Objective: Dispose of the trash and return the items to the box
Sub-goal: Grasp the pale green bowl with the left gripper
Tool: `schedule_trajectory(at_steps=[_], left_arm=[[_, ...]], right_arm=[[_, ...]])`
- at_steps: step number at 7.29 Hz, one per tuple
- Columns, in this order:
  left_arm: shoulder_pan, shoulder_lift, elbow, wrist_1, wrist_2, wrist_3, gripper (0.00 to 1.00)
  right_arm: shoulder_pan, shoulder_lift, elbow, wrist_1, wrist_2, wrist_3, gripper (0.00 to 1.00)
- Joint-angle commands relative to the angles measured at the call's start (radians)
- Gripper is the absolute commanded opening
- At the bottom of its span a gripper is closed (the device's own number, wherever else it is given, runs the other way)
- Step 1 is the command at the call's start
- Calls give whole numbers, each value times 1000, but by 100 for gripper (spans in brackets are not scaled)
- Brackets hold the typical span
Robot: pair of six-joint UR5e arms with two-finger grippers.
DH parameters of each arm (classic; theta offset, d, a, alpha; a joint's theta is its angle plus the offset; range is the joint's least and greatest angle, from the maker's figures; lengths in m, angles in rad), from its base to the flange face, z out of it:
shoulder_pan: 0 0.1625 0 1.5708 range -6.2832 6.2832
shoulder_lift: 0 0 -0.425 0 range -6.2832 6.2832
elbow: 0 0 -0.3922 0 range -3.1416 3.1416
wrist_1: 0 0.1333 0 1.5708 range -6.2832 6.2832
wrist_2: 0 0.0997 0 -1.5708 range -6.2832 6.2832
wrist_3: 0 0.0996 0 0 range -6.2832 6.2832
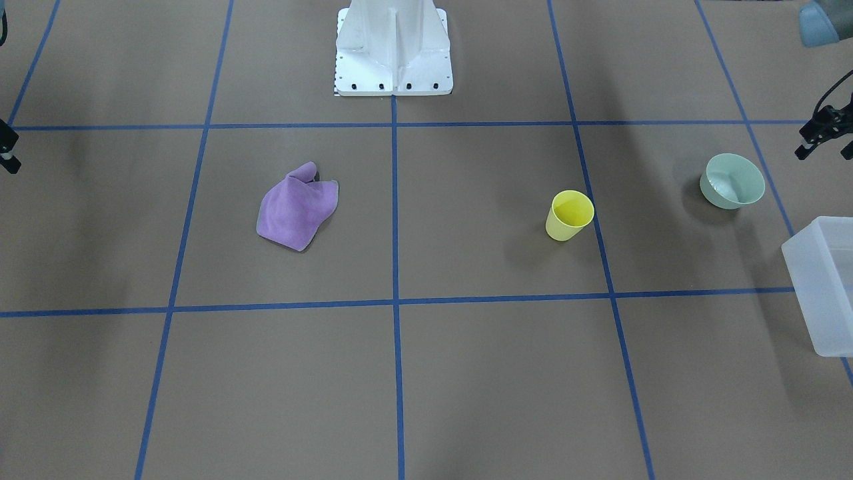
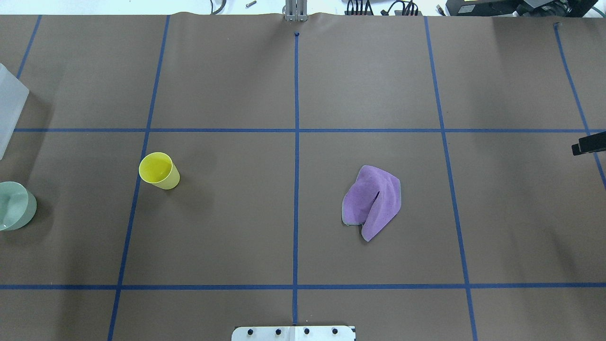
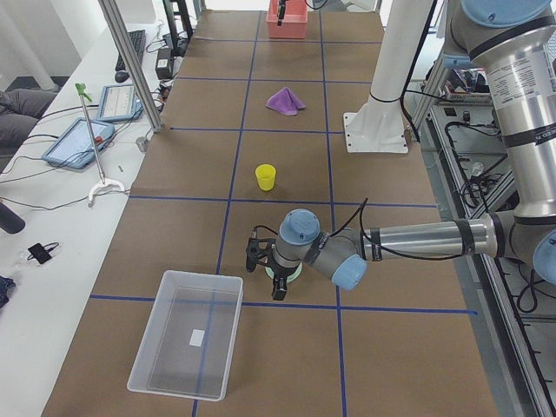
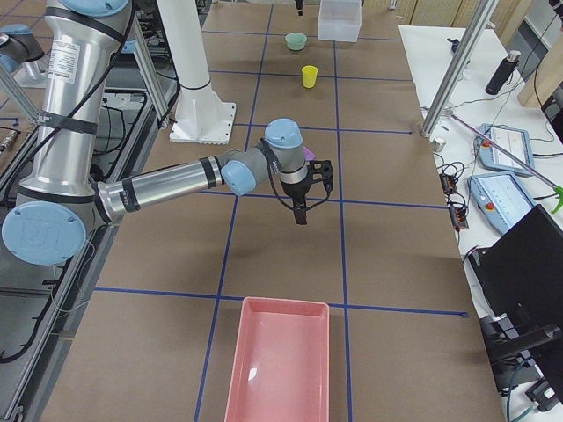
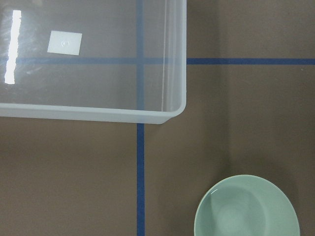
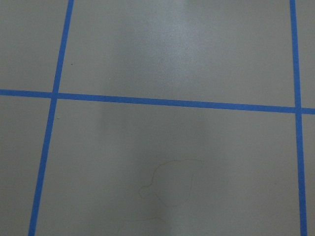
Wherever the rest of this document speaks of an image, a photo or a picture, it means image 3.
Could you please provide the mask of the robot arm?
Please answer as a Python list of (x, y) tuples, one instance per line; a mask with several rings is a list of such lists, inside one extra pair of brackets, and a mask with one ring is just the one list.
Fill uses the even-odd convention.
[(486, 72), (519, 195), (516, 208), (475, 220), (453, 219), (333, 233), (306, 209), (286, 214), (268, 245), (272, 296), (282, 300), (301, 265), (339, 288), (355, 288), (371, 261), (448, 261), (477, 254), (510, 257), (555, 280), (555, 76), (545, 44), (555, 30), (547, 1), (457, 1), (448, 8), (451, 58)]

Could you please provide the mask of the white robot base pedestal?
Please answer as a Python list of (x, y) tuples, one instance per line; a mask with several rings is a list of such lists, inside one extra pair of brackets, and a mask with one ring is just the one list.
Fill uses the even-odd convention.
[(349, 153), (408, 152), (402, 96), (435, 7), (432, 0), (392, 3), (368, 100), (358, 112), (343, 115)]

